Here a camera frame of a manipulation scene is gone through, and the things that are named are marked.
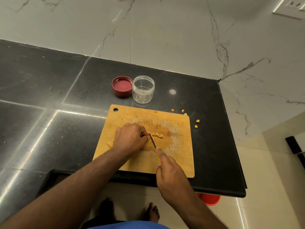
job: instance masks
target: knife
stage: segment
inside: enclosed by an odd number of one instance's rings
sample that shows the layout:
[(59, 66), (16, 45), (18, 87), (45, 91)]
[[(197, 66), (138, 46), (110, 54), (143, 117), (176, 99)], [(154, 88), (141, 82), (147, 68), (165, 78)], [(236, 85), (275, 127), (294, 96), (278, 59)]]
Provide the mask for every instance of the knife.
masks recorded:
[(153, 137), (152, 137), (152, 135), (149, 133), (148, 134), (149, 135), (149, 137), (150, 137), (150, 139), (152, 140), (152, 144), (153, 144), (153, 146), (155, 147), (155, 149), (157, 148), (157, 146), (156, 146), (156, 143), (155, 143), (155, 141), (153, 140)]

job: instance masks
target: marble wall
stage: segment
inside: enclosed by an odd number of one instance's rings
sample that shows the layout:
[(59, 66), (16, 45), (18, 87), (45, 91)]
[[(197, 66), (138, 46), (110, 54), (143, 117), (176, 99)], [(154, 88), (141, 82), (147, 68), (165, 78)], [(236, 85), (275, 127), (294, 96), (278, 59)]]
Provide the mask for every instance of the marble wall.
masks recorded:
[(220, 80), (235, 141), (305, 111), (305, 22), (280, 0), (0, 0), (0, 38)]

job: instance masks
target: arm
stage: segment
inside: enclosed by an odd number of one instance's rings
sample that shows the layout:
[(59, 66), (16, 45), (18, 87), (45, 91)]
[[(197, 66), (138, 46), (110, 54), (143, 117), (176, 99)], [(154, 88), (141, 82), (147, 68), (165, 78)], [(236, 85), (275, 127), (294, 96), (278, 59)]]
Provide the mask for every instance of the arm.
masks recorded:
[(197, 197), (175, 159), (167, 156), (159, 148), (156, 152), (161, 163), (156, 170), (157, 186), (164, 200), (180, 215), (185, 224), (190, 229), (227, 229)]
[(113, 147), (10, 217), (2, 228), (78, 228), (112, 175), (148, 140), (143, 126), (117, 128)]

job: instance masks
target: foot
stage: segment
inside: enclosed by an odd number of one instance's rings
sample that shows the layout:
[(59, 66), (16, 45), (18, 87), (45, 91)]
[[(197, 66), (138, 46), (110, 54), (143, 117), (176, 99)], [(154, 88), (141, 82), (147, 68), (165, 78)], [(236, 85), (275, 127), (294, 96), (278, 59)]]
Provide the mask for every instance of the foot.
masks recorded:
[(160, 219), (159, 210), (157, 206), (154, 206), (154, 204), (151, 202), (144, 215), (144, 221), (151, 221), (154, 223), (158, 223), (159, 219)]
[(98, 210), (98, 215), (105, 220), (115, 220), (116, 216), (114, 215), (114, 206), (111, 198), (106, 198), (101, 202), (101, 205)]

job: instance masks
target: forearm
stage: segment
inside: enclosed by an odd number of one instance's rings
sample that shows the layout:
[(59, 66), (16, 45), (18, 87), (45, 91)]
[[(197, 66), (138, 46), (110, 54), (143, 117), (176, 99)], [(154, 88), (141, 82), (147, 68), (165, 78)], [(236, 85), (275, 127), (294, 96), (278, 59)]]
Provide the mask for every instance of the forearm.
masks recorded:
[(0, 228), (77, 228), (112, 175), (128, 160), (108, 150), (38, 197)]
[(174, 208), (190, 229), (227, 229), (197, 196), (191, 203)]

